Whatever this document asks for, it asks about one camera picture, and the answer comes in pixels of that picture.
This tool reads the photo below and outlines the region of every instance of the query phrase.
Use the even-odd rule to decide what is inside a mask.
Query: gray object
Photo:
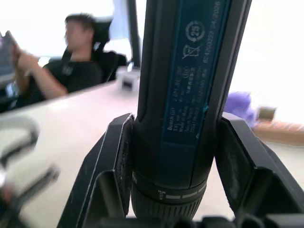
[[[12,40],[9,35],[0,34],[0,88],[13,80],[15,68],[11,61],[10,46]]]

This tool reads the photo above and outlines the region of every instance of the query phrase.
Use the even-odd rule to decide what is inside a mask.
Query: bright background
[[[121,0],[11,0],[1,7],[0,31],[11,30],[19,45],[37,56],[60,57],[64,19],[70,13],[89,12],[97,17],[114,15],[115,29],[106,50],[127,55],[132,51],[120,24]],[[138,29],[143,39],[145,0],[137,0]],[[250,91],[254,106],[277,107],[276,118],[304,123],[303,0],[253,0],[230,91]]]
[[[230,91],[251,91],[276,119],[304,124],[303,0],[253,0]]]

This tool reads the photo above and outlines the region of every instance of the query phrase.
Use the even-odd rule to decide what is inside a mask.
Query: purple object
[[[228,94],[224,112],[236,115],[246,121],[253,128],[256,123],[256,111],[250,108],[251,96],[249,92],[233,92]]]

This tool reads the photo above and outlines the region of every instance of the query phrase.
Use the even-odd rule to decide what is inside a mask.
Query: black pole
[[[127,10],[129,17],[129,28],[130,28],[130,43],[132,47],[132,61],[134,67],[141,66],[140,46],[139,46],[139,35],[138,35],[138,24],[137,24],[137,9],[136,0],[127,0]]]

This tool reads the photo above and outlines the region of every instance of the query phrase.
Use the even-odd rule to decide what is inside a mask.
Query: cordless screwdriver
[[[204,195],[251,1],[147,0],[132,205],[193,218]]]

